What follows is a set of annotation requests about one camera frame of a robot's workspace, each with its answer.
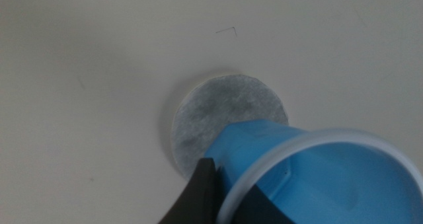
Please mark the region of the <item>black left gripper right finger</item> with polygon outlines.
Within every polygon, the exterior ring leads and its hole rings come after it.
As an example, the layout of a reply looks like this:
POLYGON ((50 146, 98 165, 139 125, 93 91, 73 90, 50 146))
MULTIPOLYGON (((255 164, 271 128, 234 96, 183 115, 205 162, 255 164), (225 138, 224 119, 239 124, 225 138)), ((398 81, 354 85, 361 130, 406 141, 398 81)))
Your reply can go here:
POLYGON ((231 224, 294 224, 254 185, 237 208, 231 224))

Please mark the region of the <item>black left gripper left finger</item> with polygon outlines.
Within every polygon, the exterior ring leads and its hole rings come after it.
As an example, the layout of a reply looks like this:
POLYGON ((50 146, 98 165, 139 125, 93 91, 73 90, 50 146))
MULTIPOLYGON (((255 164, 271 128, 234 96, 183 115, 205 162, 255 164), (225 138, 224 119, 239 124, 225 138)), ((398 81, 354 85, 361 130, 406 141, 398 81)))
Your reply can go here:
POLYGON ((201 158, 185 189, 159 224, 214 224, 223 203, 223 180, 212 158, 201 158))

